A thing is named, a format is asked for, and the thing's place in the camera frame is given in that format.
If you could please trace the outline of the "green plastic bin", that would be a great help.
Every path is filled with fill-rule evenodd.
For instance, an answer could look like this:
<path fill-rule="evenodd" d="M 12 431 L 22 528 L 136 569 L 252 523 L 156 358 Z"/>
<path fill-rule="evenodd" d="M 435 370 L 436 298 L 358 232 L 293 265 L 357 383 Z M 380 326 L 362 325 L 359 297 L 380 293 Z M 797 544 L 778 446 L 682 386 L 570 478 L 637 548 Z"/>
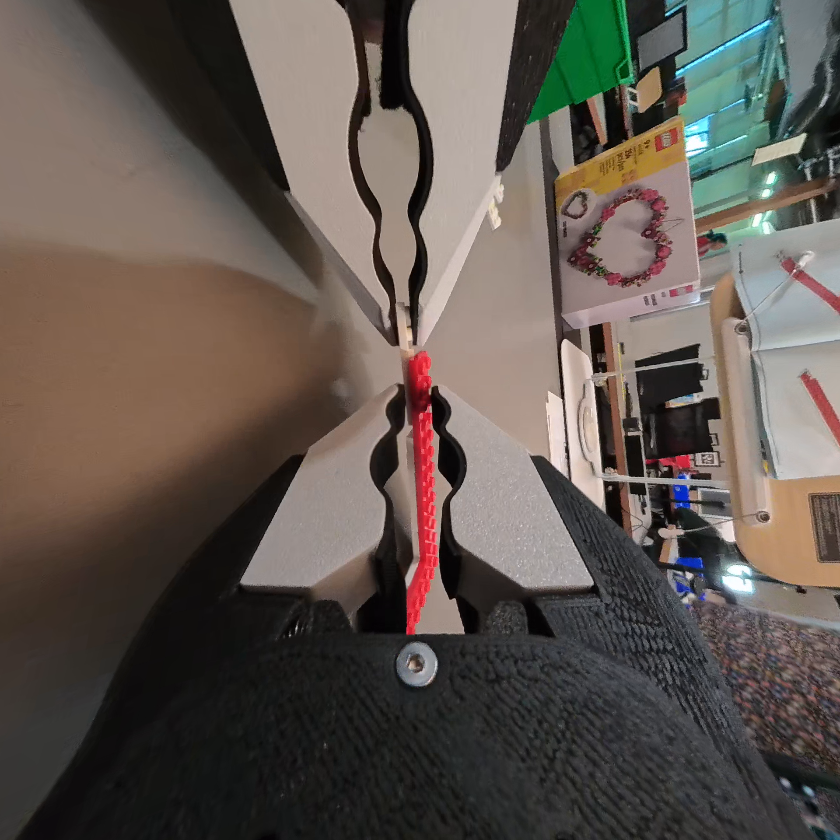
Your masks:
<path fill-rule="evenodd" d="M 578 1 L 528 123 L 635 80 L 625 1 Z"/>

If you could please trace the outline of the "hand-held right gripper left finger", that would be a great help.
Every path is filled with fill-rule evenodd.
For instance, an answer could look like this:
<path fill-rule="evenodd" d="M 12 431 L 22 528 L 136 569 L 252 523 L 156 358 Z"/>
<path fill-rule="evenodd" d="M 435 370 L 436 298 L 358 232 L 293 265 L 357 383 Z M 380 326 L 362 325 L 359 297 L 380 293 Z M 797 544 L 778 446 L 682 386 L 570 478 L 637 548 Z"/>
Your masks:
<path fill-rule="evenodd" d="M 303 456 L 240 585 L 247 592 L 334 601 L 371 598 L 404 617 L 404 539 L 386 491 L 398 467 L 404 386 L 364 404 Z"/>

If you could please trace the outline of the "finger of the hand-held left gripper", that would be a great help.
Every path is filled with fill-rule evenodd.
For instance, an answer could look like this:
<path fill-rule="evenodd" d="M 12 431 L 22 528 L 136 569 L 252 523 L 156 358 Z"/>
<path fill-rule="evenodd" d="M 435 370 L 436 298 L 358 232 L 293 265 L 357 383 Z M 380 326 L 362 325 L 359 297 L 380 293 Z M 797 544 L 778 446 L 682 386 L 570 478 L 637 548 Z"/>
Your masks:
<path fill-rule="evenodd" d="M 437 325 L 501 178 L 497 147 L 515 1 L 421 1 L 408 13 L 407 74 L 430 139 L 430 186 L 418 232 L 426 270 L 414 339 Z"/>
<path fill-rule="evenodd" d="M 363 315 L 398 344 L 382 210 L 359 155 L 371 87 L 356 2 L 230 6 L 288 183 L 290 203 Z"/>

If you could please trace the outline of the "black sign board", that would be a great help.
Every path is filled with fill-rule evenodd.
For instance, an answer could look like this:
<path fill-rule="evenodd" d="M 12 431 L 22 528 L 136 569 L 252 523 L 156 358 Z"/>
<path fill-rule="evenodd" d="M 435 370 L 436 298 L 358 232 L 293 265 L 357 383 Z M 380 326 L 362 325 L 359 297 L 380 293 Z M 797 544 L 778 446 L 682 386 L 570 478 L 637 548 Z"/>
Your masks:
<path fill-rule="evenodd" d="M 687 8 L 683 5 L 637 38 L 637 69 L 645 73 L 663 60 L 683 53 L 687 47 Z"/>

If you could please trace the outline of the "printed paper sheet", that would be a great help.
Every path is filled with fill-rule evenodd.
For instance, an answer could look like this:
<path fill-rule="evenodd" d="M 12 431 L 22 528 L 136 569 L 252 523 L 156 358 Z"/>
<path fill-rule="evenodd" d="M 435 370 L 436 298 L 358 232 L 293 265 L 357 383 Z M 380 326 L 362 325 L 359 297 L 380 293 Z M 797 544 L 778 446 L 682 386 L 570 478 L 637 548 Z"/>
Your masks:
<path fill-rule="evenodd" d="M 569 478 L 571 472 L 563 399 L 552 392 L 548 392 L 545 410 L 549 440 L 549 461 L 563 476 Z"/>

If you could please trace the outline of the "lego set box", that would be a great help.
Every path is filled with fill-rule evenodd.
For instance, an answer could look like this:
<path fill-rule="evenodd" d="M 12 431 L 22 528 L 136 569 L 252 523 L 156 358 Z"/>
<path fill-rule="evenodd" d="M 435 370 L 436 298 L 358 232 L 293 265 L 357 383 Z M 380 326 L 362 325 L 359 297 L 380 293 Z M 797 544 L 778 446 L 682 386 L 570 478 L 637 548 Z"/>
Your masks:
<path fill-rule="evenodd" d="M 699 290 L 682 118 L 563 173 L 554 197 L 561 314 L 573 329 L 630 319 Z"/>

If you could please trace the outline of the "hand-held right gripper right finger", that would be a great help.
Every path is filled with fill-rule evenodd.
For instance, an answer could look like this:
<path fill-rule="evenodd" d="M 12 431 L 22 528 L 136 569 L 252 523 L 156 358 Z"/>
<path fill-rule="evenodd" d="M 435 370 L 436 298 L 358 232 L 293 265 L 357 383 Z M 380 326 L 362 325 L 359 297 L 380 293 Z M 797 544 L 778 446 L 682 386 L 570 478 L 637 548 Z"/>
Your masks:
<path fill-rule="evenodd" d="M 431 393 L 443 586 L 462 621 L 500 602 L 588 595 L 592 575 L 529 451 L 452 390 Z"/>

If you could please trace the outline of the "lego instruction booklet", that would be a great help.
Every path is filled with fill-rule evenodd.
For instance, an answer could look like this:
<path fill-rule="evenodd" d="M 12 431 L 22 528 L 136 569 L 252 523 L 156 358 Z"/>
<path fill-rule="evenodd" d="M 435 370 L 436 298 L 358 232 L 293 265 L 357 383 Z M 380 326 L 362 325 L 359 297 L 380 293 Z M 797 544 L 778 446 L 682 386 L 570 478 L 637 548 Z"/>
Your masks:
<path fill-rule="evenodd" d="M 734 284 L 778 480 L 839 473 L 839 221 L 748 238 Z"/>

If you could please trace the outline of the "wooden book stand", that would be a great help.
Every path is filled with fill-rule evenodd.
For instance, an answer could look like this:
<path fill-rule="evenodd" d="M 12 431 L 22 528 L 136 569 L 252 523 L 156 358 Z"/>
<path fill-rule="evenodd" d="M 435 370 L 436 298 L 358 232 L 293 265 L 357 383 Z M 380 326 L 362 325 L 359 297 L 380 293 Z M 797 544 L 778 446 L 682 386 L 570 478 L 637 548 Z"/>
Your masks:
<path fill-rule="evenodd" d="M 837 589 L 839 473 L 811 479 L 776 479 L 771 473 L 749 334 L 734 284 L 741 243 L 723 258 L 728 272 L 710 294 L 713 351 L 707 356 L 717 371 L 734 537 L 745 558 L 768 576 Z"/>

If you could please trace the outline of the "red lego plate assembly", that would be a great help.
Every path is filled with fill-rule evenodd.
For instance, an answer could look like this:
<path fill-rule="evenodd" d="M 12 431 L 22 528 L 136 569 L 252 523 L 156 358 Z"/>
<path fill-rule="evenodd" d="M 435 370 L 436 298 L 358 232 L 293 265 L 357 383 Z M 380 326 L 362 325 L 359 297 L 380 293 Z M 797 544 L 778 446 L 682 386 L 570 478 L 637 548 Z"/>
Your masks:
<path fill-rule="evenodd" d="M 432 362 L 427 352 L 406 364 L 406 401 L 412 428 L 415 482 L 417 566 L 406 586 L 406 633 L 415 634 L 438 569 Z"/>

